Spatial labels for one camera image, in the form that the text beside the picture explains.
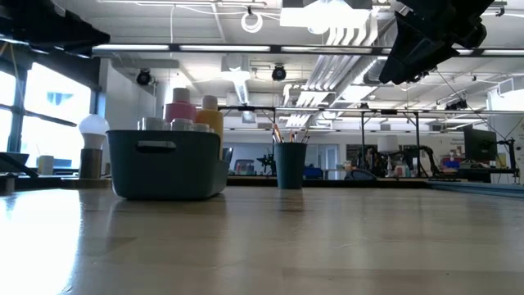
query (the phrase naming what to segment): computer monitor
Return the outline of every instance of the computer monitor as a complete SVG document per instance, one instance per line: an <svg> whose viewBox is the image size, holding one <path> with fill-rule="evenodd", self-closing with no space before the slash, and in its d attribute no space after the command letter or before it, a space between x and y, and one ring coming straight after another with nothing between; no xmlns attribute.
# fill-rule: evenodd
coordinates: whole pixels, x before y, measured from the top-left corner
<svg viewBox="0 0 524 295"><path fill-rule="evenodd" d="M491 131L464 128L466 159L495 161L497 157L497 134Z"/></svg>

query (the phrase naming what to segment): bottle cap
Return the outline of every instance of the bottle cap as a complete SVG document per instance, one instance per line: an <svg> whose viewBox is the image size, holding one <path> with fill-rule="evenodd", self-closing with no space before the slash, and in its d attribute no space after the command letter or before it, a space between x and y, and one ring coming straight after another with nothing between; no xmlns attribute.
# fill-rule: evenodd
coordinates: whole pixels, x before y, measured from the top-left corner
<svg viewBox="0 0 524 295"><path fill-rule="evenodd" d="M219 109L219 100L216 96L213 95L206 95L202 99L202 109L203 110L214 110L217 111Z"/></svg>
<svg viewBox="0 0 524 295"><path fill-rule="evenodd" d="M174 88L173 89L173 102L187 102L189 103L189 89L187 88Z"/></svg>

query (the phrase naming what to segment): pink bottle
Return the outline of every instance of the pink bottle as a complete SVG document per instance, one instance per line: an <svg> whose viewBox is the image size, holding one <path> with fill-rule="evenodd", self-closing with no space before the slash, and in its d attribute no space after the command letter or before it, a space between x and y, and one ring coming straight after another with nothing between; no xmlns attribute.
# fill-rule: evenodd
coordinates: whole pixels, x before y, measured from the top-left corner
<svg viewBox="0 0 524 295"><path fill-rule="evenodd" d="M195 121L197 109L189 103L189 89L173 89L173 102L164 106L164 120L171 123L173 119L188 119Z"/></svg>

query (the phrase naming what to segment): gray plastic bin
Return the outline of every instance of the gray plastic bin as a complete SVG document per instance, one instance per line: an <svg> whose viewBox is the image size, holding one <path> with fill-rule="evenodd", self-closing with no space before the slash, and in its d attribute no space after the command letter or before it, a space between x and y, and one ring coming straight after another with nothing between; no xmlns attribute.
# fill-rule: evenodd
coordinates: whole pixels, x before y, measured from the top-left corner
<svg viewBox="0 0 524 295"><path fill-rule="evenodd" d="M113 190L134 200L197 200L224 190L220 137L191 131L107 131Z"/></svg>

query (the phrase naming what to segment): bin handle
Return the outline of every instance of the bin handle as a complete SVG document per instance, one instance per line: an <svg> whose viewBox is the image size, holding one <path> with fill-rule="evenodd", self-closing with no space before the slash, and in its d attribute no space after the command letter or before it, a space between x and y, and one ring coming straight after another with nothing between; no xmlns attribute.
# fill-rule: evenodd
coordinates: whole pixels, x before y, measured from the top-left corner
<svg viewBox="0 0 524 295"><path fill-rule="evenodd" d="M171 153L177 149L177 145L171 141L141 140L135 147L141 153Z"/></svg>

